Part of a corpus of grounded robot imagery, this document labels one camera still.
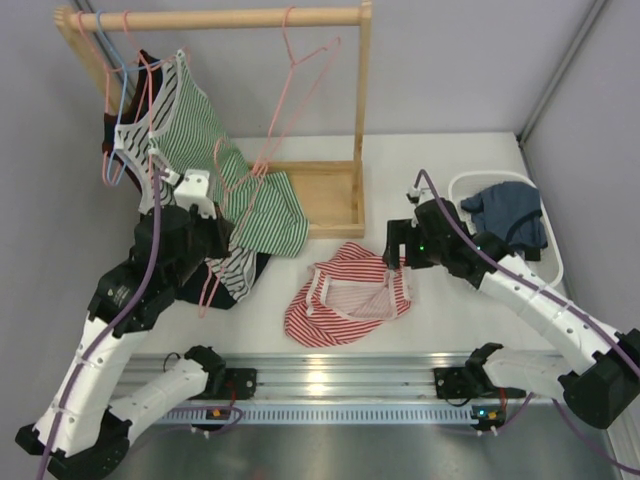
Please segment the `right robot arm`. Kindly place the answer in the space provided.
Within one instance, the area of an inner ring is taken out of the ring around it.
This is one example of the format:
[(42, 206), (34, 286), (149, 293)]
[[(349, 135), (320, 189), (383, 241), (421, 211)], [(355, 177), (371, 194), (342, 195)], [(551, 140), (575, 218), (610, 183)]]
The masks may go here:
[(639, 395), (639, 332), (602, 323), (546, 284), (490, 232), (467, 233), (443, 198), (418, 203), (409, 219), (390, 220), (383, 254), (391, 269), (443, 267), (504, 304), (559, 353), (558, 359), (499, 343), (465, 362), (477, 396), (517, 389), (563, 401), (587, 425), (606, 429)]

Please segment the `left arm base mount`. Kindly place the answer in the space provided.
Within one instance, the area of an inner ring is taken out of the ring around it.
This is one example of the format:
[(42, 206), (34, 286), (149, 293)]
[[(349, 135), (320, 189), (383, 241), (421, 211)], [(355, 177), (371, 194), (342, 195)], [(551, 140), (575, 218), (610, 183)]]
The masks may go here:
[(254, 368), (227, 368), (207, 381), (198, 400), (249, 400), (257, 389), (257, 370)]

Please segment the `red striped tank top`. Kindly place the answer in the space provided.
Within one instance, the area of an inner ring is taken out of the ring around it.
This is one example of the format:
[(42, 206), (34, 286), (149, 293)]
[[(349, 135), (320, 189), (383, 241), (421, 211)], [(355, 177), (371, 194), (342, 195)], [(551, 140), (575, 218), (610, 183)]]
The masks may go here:
[(344, 243), (308, 271), (284, 316), (286, 336), (307, 348), (352, 344), (412, 307), (407, 270), (388, 268), (357, 243)]

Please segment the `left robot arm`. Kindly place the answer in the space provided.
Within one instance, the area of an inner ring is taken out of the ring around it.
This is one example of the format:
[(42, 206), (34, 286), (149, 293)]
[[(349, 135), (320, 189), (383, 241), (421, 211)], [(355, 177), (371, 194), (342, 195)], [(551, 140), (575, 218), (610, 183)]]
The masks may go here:
[(185, 400), (214, 397), (226, 384), (226, 362), (212, 348), (190, 348), (171, 369), (128, 398), (112, 394), (132, 354), (207, 259), (226, 258), (233, 230), (219, 213), (169, 205), (134, 228), (125, 261), (98, 281), (82, 337), (47, 411), (16, 434), (57, 479), (104, 479), (153, 423)]

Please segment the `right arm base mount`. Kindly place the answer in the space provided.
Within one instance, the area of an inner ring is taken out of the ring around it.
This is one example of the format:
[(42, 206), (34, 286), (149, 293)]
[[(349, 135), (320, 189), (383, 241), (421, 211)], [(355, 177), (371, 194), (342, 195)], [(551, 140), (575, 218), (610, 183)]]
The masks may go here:
[(520, 399), (524, 390), (496, 387), (484, 372), (490, 354), (502, 349), (498, 343), (487, 343), (475, 349), (463, 366), (434, 369), (436, 396), (454, 407), (462, 407), (475, 399)]

